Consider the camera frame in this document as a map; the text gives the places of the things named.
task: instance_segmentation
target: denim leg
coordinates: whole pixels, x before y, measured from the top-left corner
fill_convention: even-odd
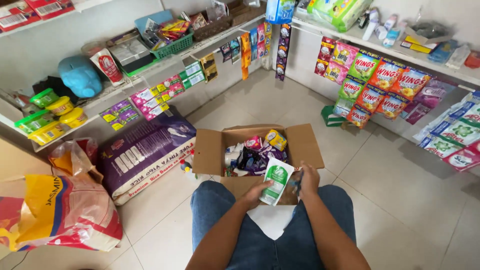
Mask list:
[[[353,204],[341,187],[325,185],[318,195],[342,230],[356,243]],[[303,201],[293,210],[293,217],[283,234],[276,240],[278,260],[283,270],[324,269],[313,237]]]
[[[215,181],[204,181],[194,191],[190,202],[194,251],[203,236],[234,203],[233,194]],[[275,242],[245,215],[228,269],[270,269],[272,265],[277,265]]]

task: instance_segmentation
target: white shelf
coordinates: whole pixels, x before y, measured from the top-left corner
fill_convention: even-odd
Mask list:
[[[86,0],[85,2],[81,2],[81,3],[75,4],[75,5],[74,5],[74,6],[75,6],[75,10],[73,10],[73,11],[64,13],[64,14],[59,15],[59,16],[57,16],[57,17],[53,17],[53,18],[48,19],[48,20],[46,20],[46,21],[34,22],[34,23],[29,24],[29,25],[25,25],[25,26],[16,28],[16,29],[14,29],[14,30],[12,30],[12,31],[8,31],[8,32],[1,33],[1,34],[0,34],[0,37],[6,37],[6,36],[11,35],[11,34],[13,34],[13,33],[20,32],[20,31],[22,31],[22,30],[30,29],[30,28],[32,28],[32,27],[35,27],[35,26],[38,26],[38,25],[42,25],[42,24],[45,24],[45,23],[48,23],[48,22],[51,22],[51,21],[60,19],[60,18],[62,18],[62,17],[65,17],[65,16],[68,16],[68,15],[70,15],[70,14],[73,14],[74,12],[82,12],[82,11],[87,10],[87,9],[89,9],[89,8],[93,8],[93,7],[95,7],[95,6],[98,6],[98,5],[101,5],[101,4],[110,2],[110,1],[113,1],[113,0]]]
[[[346,33],[339,33],[331,25],[322,24],[320,22],[310,19],[308,16],[304,14],[299,14],[299,13],[296,13],[295,16],[293,17],[292,24],[294,26],[296,26],[295,24],[301,25],[300,26],[301,30],[306,31],[306,27],[310,29],[314,29],[320,32],[321,35],[328,34],[335,37],[339,37],[339,38],[348,40],[350,42],[362,45],[364,47],[377,50],[379,52],[400,58],[402,60],[426,67],[431,70],[435,70],[445,75],[452,76],[464,82],[468,82],[476,86],[480,86],[480,68],[471,69],[464,65],[458,70],[448,68],[444,64],[438,64],[428,60],[427,59],[428,54],[426,53],[417,52],[417,51],[400,46],[400,43],[401,43],[400,40],[396,41],[391,48],[385,48],[382,45],[382,40],[377,39],[377,37],[375,36],[375,33],[370,37],[368,41],[365,41],[362,39],[365,29],[360,29],[358,25],[354,25]]]
[[[102,90],[102,92],[98,96],[90,99],[87,103],[80,106],[81,108],[84,109],[85,114],[88,116],[88,120],[85,124],[83,124],[83,125],[81,125],[77,128],[73,128],[73,129],[70,129],[70,130],[66,131],[62,136],[58,137],[57,139],[55,139],[55,140],[53,140],[53,141],[51,141],[51,142],[49,142],[49,143],[47,143],[43,146],[40,146],[37,143],[35,143],[34,141],[32,141],[35,152],[39,152],[39,151],[47,148],[48,146],[58,142],[60,139],[64,138],[68,134],[71,134],[72,132],[76,131],[77,129],[79,129],[83,126],[86,126],[89,122],[95,120],[96,118],[99,118],[100,115],[98,113],[106,110],[107,108],[115,105],[116,103],[120,102],[121,100],[123,100],[123,99],[129,97],[131,94],[133,94],[134,92],[133,93],[129,93],[129,92],[134,90],[136,85],[144,83],[146,81],[146,79],[145,79],[146,76],[147,77],[156,77],[156,79],[158,79],[156,84],[159,84],[159,83],[165,81],[166,79],[170,78],[171,76],[174,76],[174,75],[180,73],[181,71],[183,71],[185,69],[185,66],[183,66],[183,69],[178,70],[178,65],[177,65],[178,59],[180,59],[180,60],[186,59],[186,58],[190,57],[191,55],[193,55],[197,52],[200,52],[201,50],[207,49],[209,46],[215,45],[220,40],[222,40],[224,38],[227,38],[228,36],[234,34],[235,32],[238,32],[239,29],[241,29],[241,28],[243,28],[247,25],[250,25],[250,24],[252,24],[252,23],[254,23],[254,22],[256,22],[256,21],[258,21],[262,18],[265,18],[264,14],[254,18],[254,19],[252,19],[252,20],[250,20],[246,23],[243,23],[241,25],[234,26],[234,27],[232,27],[232,28],[230,28],[230,29],[228,29],[228,30],[226,30],[222,33],[219,33],[219,34],[217,34],[213,37],[202,40],[201,42],[198,42],[198,43],[194,44],[193,46],[189,47],[188,49],[179,52],[177,55],[173,55],[172,58],[170,58],[170,59],[164,59],[164,60],[159,61],[155,65],[152,65],[148,69],[142,71],[141,73],[139,73],[135,76],[127,77],[125,75],[124,77],[128,78],[128,79],[127,79],[127,82],[122,84],[122,85],[119,85],[117,87],[113,87],[111,84],[106,85],[104,87],[104,89]],[[171,73],[174,73],[174,74],[170,75],[170,76],[167,75],[168,77],[166,77],[164,79],[161,79],[162,76],[158,76],[158,75],[160,73],[162,73],[162,75],[165,76],[165,74],[163,74],[163,72],[165,72],[167,70],[168,70],[168,72],[171,72]]]

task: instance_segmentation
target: yellow tub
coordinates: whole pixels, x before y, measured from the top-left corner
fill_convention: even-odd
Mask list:
[[[88,117],[82,108],[74,108],[72,111],[60,116],[60,123],[76,128],[83,125],[87,119]]]
[[[39,130],[30,133],[28,138],[40,145],[44,145],[62,136],[64,133],[65,131],[61,127],[60,122],[54,121]]]
[[[65,96],[45,107],[51,113],[61,116],[73,110],[73,103],[70,98]]]

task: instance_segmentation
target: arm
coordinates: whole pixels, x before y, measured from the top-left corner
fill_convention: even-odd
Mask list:
[[[310,165],[302,164],[304,175],[300,198],[305,204],[320,259],[326,269],[369,270],[367,260],[343,232],[318,196],[320,176]]]
[[[256,184],[205,234],[186,269],[225,269],[232,257],[243,217],[260,204],[262,191],[273,182]]]

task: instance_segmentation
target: blue ceramic figure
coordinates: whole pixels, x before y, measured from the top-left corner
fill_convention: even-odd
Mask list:
[[[84,56],[67,57],[59,63],[63,84],[79,98],[91,98],[102,91],[100,77]]]

